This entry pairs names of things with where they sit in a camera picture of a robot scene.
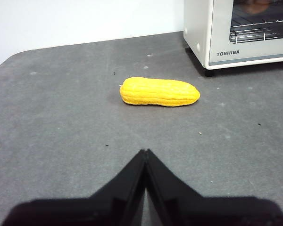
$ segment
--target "toshiba logo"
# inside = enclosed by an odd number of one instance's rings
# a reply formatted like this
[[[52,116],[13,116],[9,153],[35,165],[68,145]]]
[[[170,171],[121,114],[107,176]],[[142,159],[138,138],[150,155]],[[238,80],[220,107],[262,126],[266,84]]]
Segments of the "toshiba logo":
[[[217,53],[217,56],[226,56],[226,55],[234,55],[234,54],[239,54],[239,50],[232,50],[232,51],[225,51],[225,52],[220,52]]]

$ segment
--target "white wall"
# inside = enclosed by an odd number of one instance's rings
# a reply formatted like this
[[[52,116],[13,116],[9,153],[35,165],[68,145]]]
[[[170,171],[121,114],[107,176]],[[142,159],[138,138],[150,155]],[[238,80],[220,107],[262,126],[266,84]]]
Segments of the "white wall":
[[[0,0],[0,64],[30,49],[183,29],[183,0]]]

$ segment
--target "gray table surface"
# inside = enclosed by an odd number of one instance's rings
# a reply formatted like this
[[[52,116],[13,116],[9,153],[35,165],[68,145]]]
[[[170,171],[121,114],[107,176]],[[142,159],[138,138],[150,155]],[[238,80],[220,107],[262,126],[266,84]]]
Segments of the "gray table surface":
[[[186,81],[201,98],[127,105],[119,85],[132,76]],[[206,78],[175,32],[31,50],[0,65],[0,224],[19,202],[90,196],[142,148],[204,196],[254,195],[283,210],[283,62]],[[145,203],[142,225],[150,217]]]

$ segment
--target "oven window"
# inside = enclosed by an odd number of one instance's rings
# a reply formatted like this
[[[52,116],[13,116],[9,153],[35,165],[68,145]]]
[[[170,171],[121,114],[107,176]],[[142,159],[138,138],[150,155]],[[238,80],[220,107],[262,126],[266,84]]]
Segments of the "oven window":
[[[231,43],[283,39],[283,0],[234,0]]]

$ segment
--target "white toaster oven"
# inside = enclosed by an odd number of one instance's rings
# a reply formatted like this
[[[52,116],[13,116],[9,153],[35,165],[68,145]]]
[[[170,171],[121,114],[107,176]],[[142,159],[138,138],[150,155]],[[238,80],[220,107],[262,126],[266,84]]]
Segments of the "white toaster oven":
[[[205,69],[283,61],[283,0],[184,0],[183,36]]]

